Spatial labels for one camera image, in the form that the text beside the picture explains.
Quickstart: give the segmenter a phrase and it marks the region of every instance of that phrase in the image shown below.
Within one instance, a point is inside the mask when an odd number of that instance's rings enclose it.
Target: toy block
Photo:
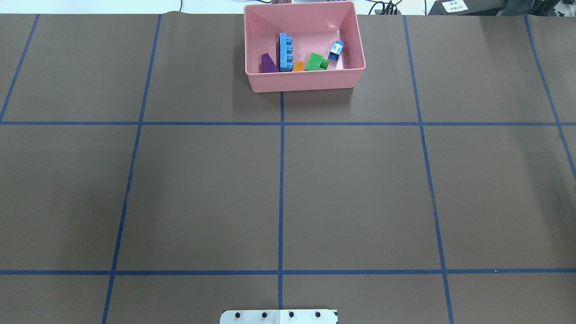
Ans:
[[[296,62],[294,68],[292,69],[292,72],[298,72],[298,71],[304,71],[304,62],[302,61]]]
[[[333,61],[338,61],[340,54],[342,54],[342,49],[344,49],[344,42],[341,40],[337,40],[332,48],[330,49],[330,53],[328,53],[328,59]]]
[[[320,54],[310,54],[310,60],[308,60],[308,64],[306,65],[306,71],[325,70],[326,68],[328,68],[327,59],[324,59]]]
[[[280,33],[280,72],[292,71],[292,37],[286,36],[285,33]]]
[[[262,54],[262,71],[264,71],[264,73],[280,72],[268,53]]]

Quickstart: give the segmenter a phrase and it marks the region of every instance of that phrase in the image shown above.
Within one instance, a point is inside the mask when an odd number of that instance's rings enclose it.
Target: blue and white block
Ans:
[[[286,33],[280,33],[280,63],[278,70],[280,72],[290,72],[294,67],[292,61],[292,37],[286,36]]]
[[[341,40],[337,40],[332,48],[330,49],[330,53],[328,53],[328,59],[333,61],[338,61],[340,54],[342,54],[342,50],[344,49],[344,42]]]

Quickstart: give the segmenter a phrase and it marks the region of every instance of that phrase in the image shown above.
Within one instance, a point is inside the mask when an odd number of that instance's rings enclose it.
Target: metal plate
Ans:
[[[229,310],[220,324],[338,324],[337,310]]]

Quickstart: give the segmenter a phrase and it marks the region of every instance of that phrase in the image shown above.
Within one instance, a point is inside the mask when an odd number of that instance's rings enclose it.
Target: sticker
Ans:
[[[442,6],[444,6],[444,9],[446,9],[447,13],[463,12],[465,10],[468,10],[468,7],[466,6],[466,3],[464,3],[464,0],[453,0],[443,2]]]

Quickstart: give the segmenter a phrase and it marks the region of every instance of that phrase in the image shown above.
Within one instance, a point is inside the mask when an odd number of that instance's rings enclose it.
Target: blue tape line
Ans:
[[[424,126],[556,126],[556,123],[423,122]]]
[[[422,139],[422,150],[424,151],[424,162],[426,165],[426,175],[428,177],[428,187],[432,197],[432,206],[434,210],[434,222],[436,226],[436,240],[438,242],[438,254],[440,256],[440,266],[442,267],[442,278],[444,281],[444,293],[446,296],[446,307],[448,309],[448,320],[450,324],[454,324],[454,315],[452,313],[452,299],[450,297],[450,288],[448,284],[448,275],[446,274],[446,263],[444,260],[444,249],[442,247],[442,235],[440,233],[440,221],[438,219],[438,209],[436,207],[436,197],[434,195],[434,185],[432,183],[432,174],[430,172],[430,161],[428,158],[428,148],[426,147],[426,137],[424,133],[424,124],[422,120],[422,112],[420,110],[420,97],[418,96],[418,86],[416,84],[416,73],[414,72],[414,60],[412,58],[412,48],[410,46],[410,33],[408,32],[408,21],[406,16],[402,16],[404,20],[404,33],[406,35],[406,46],[408,50],[408,61],[410,63],[410,73],[412,74],[412,87],[414,88],[414,99],[416,101],[416,111],[418,113],[418,122],[420,123],[420,137]]]
[[[424,126],[551,126],[557,123],[530,122],[422,122]],[[576,123],[560,123],[562,126],[576,126]],[[95,125],[137,126],[139,122],[0,122],[0,125]],[[280,126],[280,122],[142,122],[143,126]],[[420,126],[419,122],[285,122],[284,126]]]
[[[277,270],[117,270],[117,276],[276,276]]]
[[[138,122],[1,122],[0,125],[22,125],[22,126],[37,126],[37,125],[117,126],[117,125],[129,125],[129,126],[136,126],[136,125],[138,125]]]
[[[0,276],[110,276],[110,274],[111,272],[106,270],[0,270]]]
[[[528,32],[528,39],[530,40],[530,47],[532,48],[532,54],[534,55],[534,61],[536,62],[536,67],[538,68],[538,73],[540,73],[540,78],[542,79],[542,84],[544,85],[544,90],[546,91],[546,96],[548,97],[548,103],[550,104],[550,109],[554,115],[554,120],[558,127],[558,133],[560,133],[560,138],[562,139],[562,145],[564,145],[564,151],[566,152],[566,157],[568,158],[568,163],[570,163],[570,169],[572,170],[572,176],[576,180],[576,167],[574,167],[574,160],[570,154],[568,148],[568,143],[566,142],[566,137],[562,131],[562,125],[558,119],[558,114],[556,113],[556,107],[554,106],[554,101],[552,101],[552,95],[550,94],[550,89],[548,88],[548,83],[544,77],[544,72],[542,71],[542,66],[540,65],[540,60],[538,59],[538,53],[536,53],[536,47],[534,46],[534,40],[532,39],[532,31],[530,30],[530,23],[528,22],[528,15],[524,15],[524,24],[526,25],[526,31]]]
[[[440,269],[399,269],[399,270],[284,270],[285,276],[350,276],[370,274],[442,274]]]
[[[449,274],[495,274],[495,273],[576,273],[576,268],[508,268],[508,269],[450,269]]]
[[[108,280],[108,292],[106,293],[106,302],[104,303],[104,311],[102,313],[102,324],[106,324],[108,320],[108,311],[110,310],[110,300],[112,299],[112,287],[114,286],[114,274],[110,275]]]
[[[363,276],[390,274],[576,273],[576,268],[397,270],[0,270],[0,276]]]
[[[143,122],[145,126],[280,126],[278,122]]]
[[[120,252],[120,242],[122,241],[122,232],[124,231],[124,221],[126,219],[126,210],[128,208],[128,195],[132,186],[132,176],[134,174],[134,163],[136,161],[136,153],[138,151],[138,144],[140,143],[140,134],[142,132],[142,121],[144,120],[144,112],[146,110],[146,100],[148,97],[148,88],[150,87],[150,79],[152,77],[152,68],[154,66],[154,56],[156,54],[156,44],[158,43],[158,34],[160,32],[160,22],[162,15],[158,15],[156,22],[156,32],[154,34],[154,43],[152,44],[152,53],[150,54],[150,64],[148,65],[148,75],[146,77],[146,86],[144,87],[144,95],[142,97],[142,107],[140,109],[140,117],[138,119],[138,130],[136,131],[136,139],[134,141],[134,149],[132,150],[132,160],[130,161],[130,171],[128,172],[128,181],[126,184],[126,192],[124,193],[124,204],[122,206],[122,215],[120,216],[120,224],[118,226],[118,236],[116,237],[116,246],[114,248],[114,257],[112,259],[112,271],[116,271],[118,264],[118,254]],[[108,292],[106,294],[106,302],[104,304],[104,312],[102,314],[102,324],[106,324],[108,320],[108,309],[110,307],[110,300],[112,298],[112,289],[114,285],[114,274],[110,275],[108,284]]]
[[[418,126],[416,122],[286,122],[286,126]]]
[[[28,47],[30,47],[30,42],[32,41],[32,36],[34,36],[34,31],[36,30],[36,25],[38,25],[39,19],[40,19],[40,15],[37,14],[36,18],[34,19],[34,24],[32,24],[32,29],[30,30],[30,34],[28,35],[28,40],[26,41],[26,46],[24,46],[24,51],[22,51],[22,55],[20,56],[20,61],[18,61],[18,66],[16,67],[16,72],[14,72],[14,77],[12,78],[12,83],[10,83],[10,88],[8,89],[8,93],[6,94],[6,99],[4,100],[4,105],[2,106],[2,111],[0,112],[0,122],[2,121],[2,119],[4,119],[4,114],[6,113],[6,109],[8,108],[8,102],[10,101],[10,97],[12,96],[12,91],[14,91],[16,79],[18,79],[18,75],[20,74],[20,69],[22,68],[22,63],[24,63],[24,58],[26,57],[26,53],[28,52]]]
[[[280,93],[280,183],[278,199],[278,309],[282,309],[284,262],[284,92]]]

